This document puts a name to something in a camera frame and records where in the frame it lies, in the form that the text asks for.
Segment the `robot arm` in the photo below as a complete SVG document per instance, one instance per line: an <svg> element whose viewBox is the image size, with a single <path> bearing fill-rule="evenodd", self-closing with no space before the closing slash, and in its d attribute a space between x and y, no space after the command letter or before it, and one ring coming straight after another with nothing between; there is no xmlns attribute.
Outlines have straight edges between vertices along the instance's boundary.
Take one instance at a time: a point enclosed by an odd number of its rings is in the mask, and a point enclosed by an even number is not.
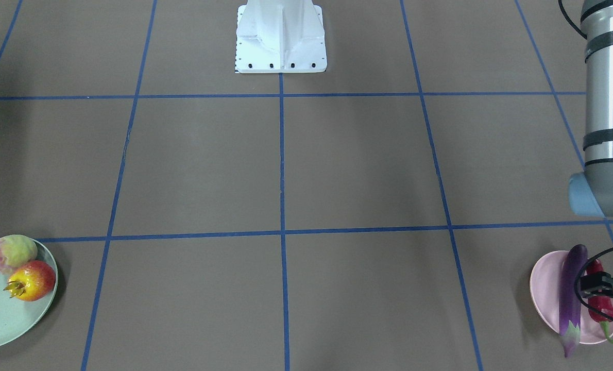
<svg viewBox="0 0 613 371"><path fill-rule="evenodd" d="M568 183L580 216L613 217L613 1L585 1L580 16L586 68L584 170Z"/></svg>

